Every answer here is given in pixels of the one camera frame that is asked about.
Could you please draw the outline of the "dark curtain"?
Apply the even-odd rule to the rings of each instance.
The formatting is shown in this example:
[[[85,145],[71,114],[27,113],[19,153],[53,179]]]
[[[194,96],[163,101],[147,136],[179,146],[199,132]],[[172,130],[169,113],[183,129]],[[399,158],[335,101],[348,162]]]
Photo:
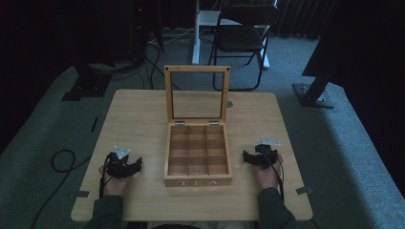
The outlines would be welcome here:
[[[272,32],[289,37],[316,39],[330,22],[340,0],[276,0],[280,10],[278,22]]]

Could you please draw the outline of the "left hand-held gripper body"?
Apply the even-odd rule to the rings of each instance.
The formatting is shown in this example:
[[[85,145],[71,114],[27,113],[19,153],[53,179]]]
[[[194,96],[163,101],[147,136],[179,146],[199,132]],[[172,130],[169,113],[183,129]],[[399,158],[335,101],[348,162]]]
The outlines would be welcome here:
[[[134,174],[133,166],[128,164],[130,149],[114,146],[114,151],[106,157],[106,172],[118,179]]]

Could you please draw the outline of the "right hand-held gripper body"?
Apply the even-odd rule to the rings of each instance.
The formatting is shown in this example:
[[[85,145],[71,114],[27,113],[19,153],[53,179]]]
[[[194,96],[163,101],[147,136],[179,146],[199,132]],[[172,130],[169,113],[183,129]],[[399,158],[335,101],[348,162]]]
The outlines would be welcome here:
[[[274,165],[278,160],[278,151],[271,148],[272,141],[269,139],[257,139],[254,164],[264,169]]]

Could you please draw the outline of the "black stand with base plate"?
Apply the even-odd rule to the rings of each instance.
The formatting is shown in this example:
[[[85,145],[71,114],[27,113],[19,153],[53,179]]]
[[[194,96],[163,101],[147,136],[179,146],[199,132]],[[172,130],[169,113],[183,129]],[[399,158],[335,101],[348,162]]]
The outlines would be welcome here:
[[[325,89],[330,82],[329,76],[315,76],[314,74],[304,73],[304,76],[313,77],[314,80],[311,84],[293,83],[297,98],[302,107],[310,108],[324,108],[333,109],[329,95],[325,92]]]
[[[98,73],[88,63],[75,64],[77,80],[69,92],[64,93],[63,101],[79,101],[82,97],[103,97],[112,76]]]

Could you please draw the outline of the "wooden tea box with lid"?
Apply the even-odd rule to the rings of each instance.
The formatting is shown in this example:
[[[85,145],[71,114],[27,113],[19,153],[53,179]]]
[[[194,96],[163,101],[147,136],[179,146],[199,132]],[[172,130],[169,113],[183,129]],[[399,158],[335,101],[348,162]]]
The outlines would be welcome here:
[[[164,68],[168,131],[164,183],[167,187],[228,185],[233,179],[226,129],[230,68],[169,65]],[[175,90],[174,80],[218,76],[215,92]]]

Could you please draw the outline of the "person's right hand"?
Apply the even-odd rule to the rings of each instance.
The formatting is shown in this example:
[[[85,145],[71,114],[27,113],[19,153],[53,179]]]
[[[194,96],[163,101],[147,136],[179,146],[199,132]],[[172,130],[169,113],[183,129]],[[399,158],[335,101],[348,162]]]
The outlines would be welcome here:
[[[267,169],[261,166],[255,166],[257,178],[263,189],[266,188],[278,188],[281,180],[281,167],[283,163],[283,158],[278,154],[279,160]]]

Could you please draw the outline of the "person's left hand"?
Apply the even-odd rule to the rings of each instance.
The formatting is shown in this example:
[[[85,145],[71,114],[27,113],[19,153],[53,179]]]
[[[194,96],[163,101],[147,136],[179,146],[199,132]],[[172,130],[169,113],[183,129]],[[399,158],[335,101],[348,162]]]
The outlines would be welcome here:
[[[102,198],[107,196],[123,196],[126,193],[132,181],[131,177],[121,179],[111,177],[104,171],[103,166],[100,166],[98,171],[101,174],[99,195]]]

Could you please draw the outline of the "black folding chair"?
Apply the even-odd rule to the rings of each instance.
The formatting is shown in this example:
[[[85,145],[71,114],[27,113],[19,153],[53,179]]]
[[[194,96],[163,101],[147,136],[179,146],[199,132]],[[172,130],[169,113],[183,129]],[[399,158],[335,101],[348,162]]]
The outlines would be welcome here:
[[[248,88],[234,88],[232,92],[251,92],[261,82],[263,67],[271,28],[280,15],[274,5],[236,5],[220,11],[217,19],[208,64],[217,65],[219,58],[244,58],[243,53],[251,53],[249,64],[256,54],[263,53],[259,61],[259,73],[256,84]]]

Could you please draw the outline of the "white desk frame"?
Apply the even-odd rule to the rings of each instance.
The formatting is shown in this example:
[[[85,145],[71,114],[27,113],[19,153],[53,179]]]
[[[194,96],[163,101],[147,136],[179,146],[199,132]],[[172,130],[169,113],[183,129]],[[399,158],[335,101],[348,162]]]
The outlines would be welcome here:
[[[221,6],[219,10],[201,10],[200,9],[200,0],[195,0],[196,8],[195,8],[195,25],[194,25],[194,46],[192,51],[191,63],[194,65],[200,64],[200,52],[201,52],[201,35],[205,32],[201,30],[205,29],[214,29],[217,25],[217,19],[221,13],[221,10],[224,6]],[[237,21],[232,21],[229,19],[225,19],[222,21],[222,25],[227,26],[241,26],[242,24],[238,23]],[[259,34],[264,37],[265,32],[272,29],[273,26],[268,25],[255,25],[256,29],[259,29]],[[266,57],[266,53],[264,50],[259,52],[259,60],[264,60],[264,69],[268,69],[270,64]]]

